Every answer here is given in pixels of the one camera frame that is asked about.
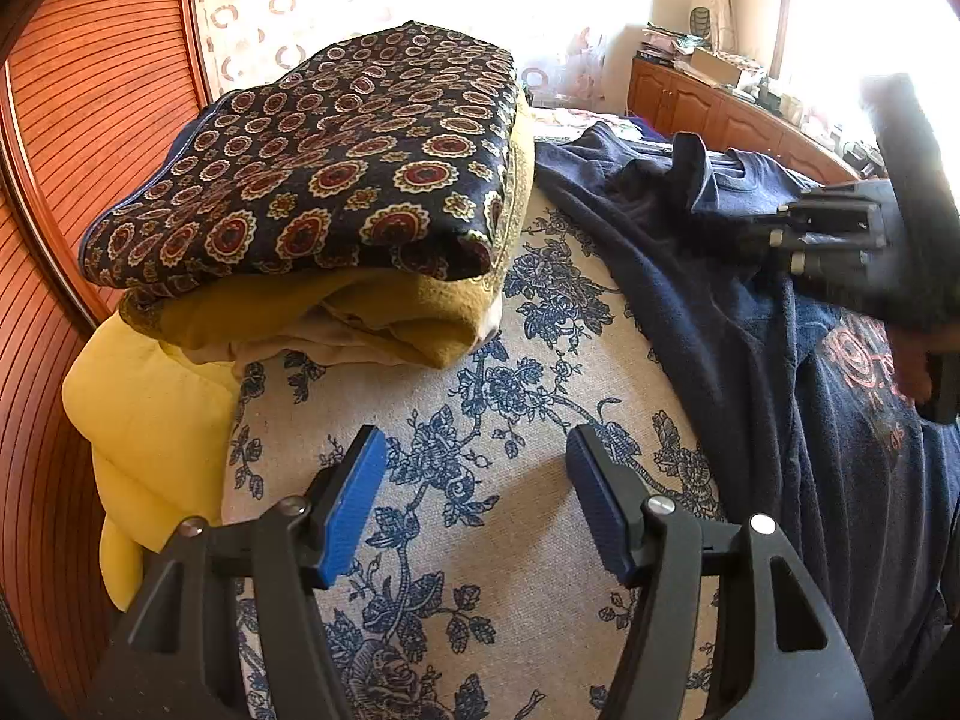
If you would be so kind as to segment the person's right hand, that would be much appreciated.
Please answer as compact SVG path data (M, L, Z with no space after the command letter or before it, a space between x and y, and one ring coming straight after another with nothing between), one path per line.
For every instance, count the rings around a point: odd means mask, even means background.
M932 395L928 356L957 353L960 328L954 323L923 333L889 325L887 338L892 350L896 387L916 403L926 403Z

